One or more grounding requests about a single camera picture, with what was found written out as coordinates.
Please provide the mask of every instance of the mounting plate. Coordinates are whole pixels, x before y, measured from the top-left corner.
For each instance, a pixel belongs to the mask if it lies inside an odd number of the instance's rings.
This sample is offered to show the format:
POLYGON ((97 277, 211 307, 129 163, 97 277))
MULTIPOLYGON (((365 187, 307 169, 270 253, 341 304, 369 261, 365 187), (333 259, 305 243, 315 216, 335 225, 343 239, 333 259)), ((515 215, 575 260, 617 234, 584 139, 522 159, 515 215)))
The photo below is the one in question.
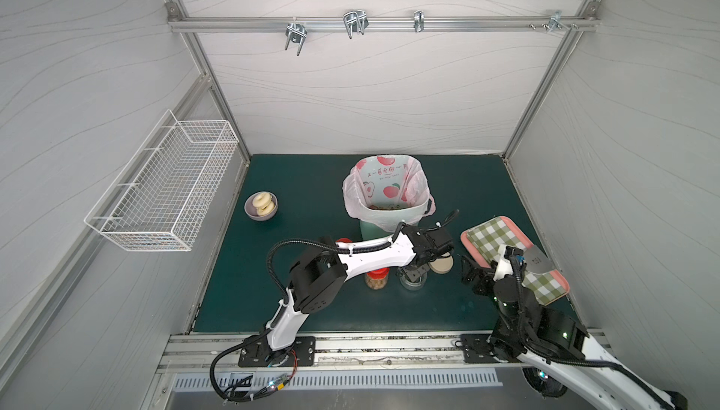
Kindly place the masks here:
MULTIPOLYGON (((312 366, 315 362, 315 337, 297 337, 292 348, 295 350, 297 355, 298 366, 312 366)), ((267 344, 266 338, 251 344, 246 349, 240 351, 240 359, 238 366, 241 368, 263 368, 269 366, 270 359, 270 347, 267 344)), ((280 364, 275 364, 273 360, 273 366, 293 366, 293 356, 288 354, 280 364)))
POLYGON ((487 341, 487 334, 461 334, 459 346, 465 363, 498 363, 487 341))

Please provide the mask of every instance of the trash bag with fruit print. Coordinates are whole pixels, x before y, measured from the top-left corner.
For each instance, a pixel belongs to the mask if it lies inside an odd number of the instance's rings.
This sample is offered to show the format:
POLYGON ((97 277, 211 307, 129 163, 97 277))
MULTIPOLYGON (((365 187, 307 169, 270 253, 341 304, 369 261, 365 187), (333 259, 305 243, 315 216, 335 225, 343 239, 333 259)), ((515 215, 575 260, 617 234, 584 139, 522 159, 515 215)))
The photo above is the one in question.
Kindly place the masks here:
POLYGON ((435 212, 427 181, 420 162, 409 155, 365 157, 343 181, 345 209, 385 232, 401 221, 417 224, 435 212))

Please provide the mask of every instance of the checkered cloth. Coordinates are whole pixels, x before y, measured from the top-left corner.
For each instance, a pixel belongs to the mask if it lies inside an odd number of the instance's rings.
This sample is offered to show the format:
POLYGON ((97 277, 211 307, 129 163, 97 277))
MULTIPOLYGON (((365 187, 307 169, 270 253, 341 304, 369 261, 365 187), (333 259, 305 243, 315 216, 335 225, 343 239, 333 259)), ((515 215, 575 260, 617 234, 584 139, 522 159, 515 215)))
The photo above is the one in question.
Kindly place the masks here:
MULTIPOLYGON (((467 238, 488 263, 500 259, 498 249, 501 244, 519 247, 522 250, 529 248, 513 234, 501 217, 493 218, 472 229, 468 229, 467 238)), ((526 272, 523 285, 533 290, 535 297, 542 305, 550 304, 557 298, 567 294, 567 290, 552 277, 550 272, 545 274, 526 272)))
POLYGON ((522 250, 528 248, 513 234, 510 227, 505 224, 501 217, 493 218, 479 226, 468 229, 467 238, 488 263, 500 259, 498 249, 501 244, 519 247, 522 250))

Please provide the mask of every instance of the red wire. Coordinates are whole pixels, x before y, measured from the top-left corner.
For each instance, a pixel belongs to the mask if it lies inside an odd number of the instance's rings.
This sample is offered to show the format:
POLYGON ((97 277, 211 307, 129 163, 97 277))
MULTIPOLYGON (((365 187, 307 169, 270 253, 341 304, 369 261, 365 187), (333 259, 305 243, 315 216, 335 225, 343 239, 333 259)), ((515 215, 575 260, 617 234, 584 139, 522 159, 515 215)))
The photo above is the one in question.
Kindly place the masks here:
POLYGON ((295 377, 295 373, 297 372, 297 354, 295 354, 294 349, 290 350, 290 352, 292 352, 292 356, 294 357, 294 364, 292 366, 292 374, 290 375, 290 379, 288 380, 291 380, 293 377, 295 377))

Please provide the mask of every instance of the aluminum rail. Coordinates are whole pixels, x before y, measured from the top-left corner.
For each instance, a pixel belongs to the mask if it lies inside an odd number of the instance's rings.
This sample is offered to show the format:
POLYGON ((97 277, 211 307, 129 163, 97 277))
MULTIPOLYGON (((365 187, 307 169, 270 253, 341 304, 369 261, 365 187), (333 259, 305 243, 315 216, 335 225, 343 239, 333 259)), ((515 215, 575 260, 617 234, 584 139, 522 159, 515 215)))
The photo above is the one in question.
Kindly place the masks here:
MULTIPOLYGON (((460 16, 424 18, 423 31, 429 32, 545 32, 551 16, 460 16)), ((367 17, 367 32, 414 32, 413 17, 367 17)), ((560 22, 573 31, 595 31, 599 19, 569 16, 560 22)), ((173 32, 282 32, 289 23, 301 24, 308 32, 345 32, 340 17, 287 17, 287 18, 185 18, 168 21, 173 32)), ((567 31, 559 27, 554 31, 567 31)))
MULTIPOLYGON (((588 19, 597 18, 600 1, 601 0, 582 0, 580 7, 577 9, 577 13, 586 16, 588 19)), ((530 99, 527 108, 523 112, 523 116, 520 117, 520 121, 517 123, 515 131, 510 137, 510 141, 508 142, 508 146, 505 148, 505 152, 502 153, 502 158, 506 161, 509 161, 513 153, 517 150, 525 131, 530 126, 530 122, 533 120, 535 114, 545 101, 552 85, 560 75, 560 71, 563 70, 563 67, 570 58, 572 51, 578 45, 581 36, 582 32, 568 32, 563 37, 563 40, 557 47, 557 51, 555 52, 555 55, 553 55, 550 65, 548 65, 538 88, 535 90, 535 94, 530 99)))
MULTIPOLYGON (((607 350, 610 349, 602 329, 588 331, 607 350)), ((306 370, 358 370, 393 368, 518 368, 523 363, 465 363, 462 347, 456 344, 461 334, 481 334, 490 330, 415 331, 415 332, 317 332, 301 333, 316 338, 313 366, 306 370)), ((242 342, 252 334, 172 335, 157 365, 157 373, 200 373, 208 371, 218 352, 242 342)), ((238 367, 239 353, 233 352, 217 364, 216 370, 242 371, 257 368, 238 367)))

